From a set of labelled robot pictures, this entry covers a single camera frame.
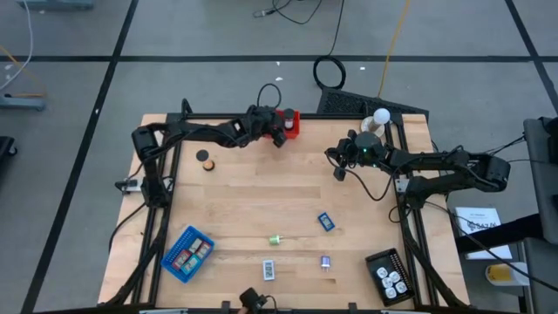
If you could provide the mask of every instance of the white ball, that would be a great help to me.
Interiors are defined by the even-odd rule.
[[[374,123],[377,125],[386,124],[390,120],[390,112],[387,109],[379,108],[374,112]]]

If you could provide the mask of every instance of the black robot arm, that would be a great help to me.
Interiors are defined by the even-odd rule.
[[[167,136],[159,145],[155,132]],[[270,106],[250,106],[243,116],[217,126],[190,123],[184,119],[171,123],[152,123],[140,126],[132,133],[133,145],[143,164],[145,179],[141,192],[148,207],[164,207],[169,194],[157,171],[157,158],[183,140],[214,142],[222,147],[245,147],[263,135],[269,135],[277,147],[287,140],[281,116]]]
[[[328,148],[327,155],[339,167],[335,177],[342,181],[344,168],[378,167],[387,174],[408,174],[414,170],[446,170],[450,174],[426,179],[414,176],[406,184],[405,202],[412,208],[422,208],[433,194],[447,194],[467,188],[483,192],[500,192],[507,186],[510,165],[505,160],[489,154],[471,154],[459,146],[450,152],[410,154],[390,145],[382,145],[374,133],[357,134],[350,130],[347,139],[337,147]]]

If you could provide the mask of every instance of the blue plastic crate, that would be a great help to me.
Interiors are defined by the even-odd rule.
[[[209,245],[211,245],[211,248],[203,257],[201,263],[199,263],[188,275],[186,275],[181,270],[176,270],[173,267],[173,261],[183,249],[188,250],[197,238],[200,238],[201,240],[209,243]],[[173,245],[173,247],[165,254],[165,257],[163,257],[163,259],[160,261],[160,265],[163,266],[165,270],[173,274],[175,277],[179,278],[183,283],[187,283],[190,279],[192,279],[203,262],[208,259],[208,256],[213,251],[214,246],[215,243],[211,239],[198,231],[198,229],[189,226],[186,231],[184,231],[184,233],[180,236],[178,241]]]

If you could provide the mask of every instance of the small blue box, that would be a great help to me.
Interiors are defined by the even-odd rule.
[[[175,267],[173,267],[173,261],[181,253],[182,250],[188,250],[192,243],[194,243],[195,239],[201,239],[202,241],[207,242],[211,247],[206,252],[203,259],[201,259],[200,262],[195,265],[195,267],[193,267],[187,272],[187,274],[185,274],[182,270],[177,270]],[[183,283],[187,283],[190,279],[192,279],[203,262],[208,259],[208,256],[213,251],[214,246],[215,243],[211,239],[202,234],[196,228],[189,226],[186,231],[184,231],[184,233],[180,236],[178,241],[173,245],[173,247],[165,254],[163,259],[160,261],[160,265],[163,266],[165,270],[168,270],[168,272],[180,279]],[[188,260],[193,257],[197,258],[197,256],[192,254],[188,258]]]
[[[317,217],[317,220],[322,224],[322,227],[325,229],[325,231],[330,231],[335,228],[335,224],[326,213],[320,214]]]

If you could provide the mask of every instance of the wooden table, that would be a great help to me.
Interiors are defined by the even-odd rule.
[[[165,114],[148,114],[142,124],[165,119]],[[222,120],[195,122],[217,124]],[[425,117],[404,115],[404,123],[409,151],[431,152]],[[359,125],[355,119],[303,119],[299,137],[280,149],[265,139],[242,149],[183,142],[166,247],[170,249],[186,227],[193,225],[215,241],[215,249],[188,284],[162,270],[157,307],[220,308],[221,301],[228,300],[231,307],[238,308],[239,295],[254,287],[259,293],[275,296],[280,308],[347,309],[349,302],[356,302],[362,310],[384,308],[364,258],[396,248],[405,260],[401,229],[387,217],[395,205],[393,186],[382,201],[374,202],[352,175],[347,174],[344,182],[336,181],[323,154]],[[209,151],[214,171],[204,171],[195,159],[200,149]],[[171,159],[169,155],[166,169]],[[138,165],[134,154],[131,172]],[[355,170],[374,195],[383,192],[387,174],[371,167]],[[446,205],[441,195],[429,201]],[[140,194],[125,196],[119,221],[142,202]],[[327,233],[317,220],[324,211],[337,225]],[[468,302],[448,215],[427,205],[422,216],[432,265],[456,296]],[[146,210],[114,238],[100,302],[114,295],[137,264],[145,224]],[[284,239],[279,246],[270,246],[268,239],[275,234]],[[331,256],[329,272],[320,267],[323,255]],[[275,281],[262,280],[262,260],[266,259],[275,261]],[[428,304],[418,263],[417,272],[422,302]],[[142,301],[147,300],[151,275],[150,267]],[[412,300],[394,308],[411,309]]]

